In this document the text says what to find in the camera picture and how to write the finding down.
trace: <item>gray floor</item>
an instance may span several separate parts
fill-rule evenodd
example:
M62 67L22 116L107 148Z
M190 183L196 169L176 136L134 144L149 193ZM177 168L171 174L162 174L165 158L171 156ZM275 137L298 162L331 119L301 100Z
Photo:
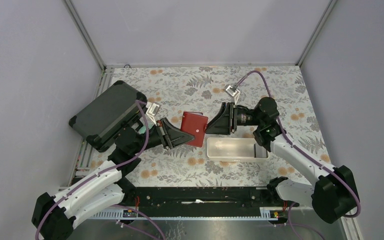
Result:
M341 221L334 224L323 222L312 210L293 210L292 222L310 225L319 230L326 240L346 240ZM267 221L189 220L157 221L167 240L296 240L289 226L266 227ZM131 224L136 228L159 237L155 227L145 220ZM296 226L304 240L320 240L316 233ZM69 240L150 240L151 238L131 229L120 228L112 220L86 220Z

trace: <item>black case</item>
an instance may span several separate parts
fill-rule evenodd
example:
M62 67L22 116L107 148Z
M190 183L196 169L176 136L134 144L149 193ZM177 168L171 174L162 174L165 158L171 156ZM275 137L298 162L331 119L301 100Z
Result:
M146 103L147 97L124 81L116 81L68 124L98 152L105 152L121 128L131 127L142 117L136 100Z

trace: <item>red notebook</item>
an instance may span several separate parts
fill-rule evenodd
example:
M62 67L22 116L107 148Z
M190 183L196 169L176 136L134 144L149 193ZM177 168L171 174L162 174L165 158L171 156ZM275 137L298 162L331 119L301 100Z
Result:
M202 112L183 112L180 130L195 137L195 140L186 143L187 145L199 148L203 146L207 123L208 117L204 116Z

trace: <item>floral pattern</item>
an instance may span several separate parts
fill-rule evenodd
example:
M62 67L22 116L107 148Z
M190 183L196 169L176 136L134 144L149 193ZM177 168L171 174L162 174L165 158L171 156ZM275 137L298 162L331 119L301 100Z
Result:
M285 129L300 144L329 163L330 158L300 69L297 66L268 67L164 67L116 68L111 83L123 80L144 93L148 101L158 102L157 119L167 117L180 128L183 111L201 112L210 120L222 102L233 102L224 87L234 84L251 70L261 71L277 102ZM240 86L239 104L253 108L266 97L263 81L251 74ZM230 137L252 138L254 127L239 126ZM142 162L127 178L138 187L226 187L265 186L269 180L286 176L297 182L307 180L289 163L271 154L263 163L210 161L206 155L208 137L201 148L182 145L166 150L161 146L145 151ZM97 168L114 150L92 152L91 168Z

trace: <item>white wall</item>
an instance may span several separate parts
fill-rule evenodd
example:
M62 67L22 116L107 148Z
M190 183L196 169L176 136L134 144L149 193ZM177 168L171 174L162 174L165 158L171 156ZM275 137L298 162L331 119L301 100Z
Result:
M61 0L0 1L0 240L34 239L36 198L67 183L80 142L68 120L99 74Z
M329 0L73 0L108 65L295 63Z
M354 173L364 239L384 239L384 1L338 1L302 73L332 161Z

